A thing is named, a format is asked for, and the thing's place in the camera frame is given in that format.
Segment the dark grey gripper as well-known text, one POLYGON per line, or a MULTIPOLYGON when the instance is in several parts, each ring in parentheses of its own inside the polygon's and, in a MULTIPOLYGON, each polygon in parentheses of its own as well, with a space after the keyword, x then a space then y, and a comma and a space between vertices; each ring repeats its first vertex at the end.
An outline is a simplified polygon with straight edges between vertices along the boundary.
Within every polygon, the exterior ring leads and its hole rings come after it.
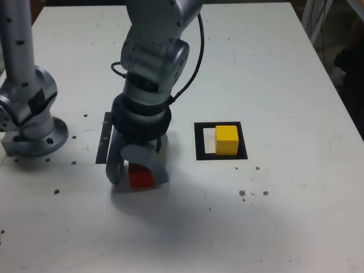
POLYGON ((116 129, 113 130, 109 152, 106 161, 106 175, 109 181, 118 185, 124 160, 129 163, 139 164, 146 167, 152 174, 157 184, 169 182, 167 171, 166 152, 157 153, 156 139, 140 140, 122 136, 116 129))

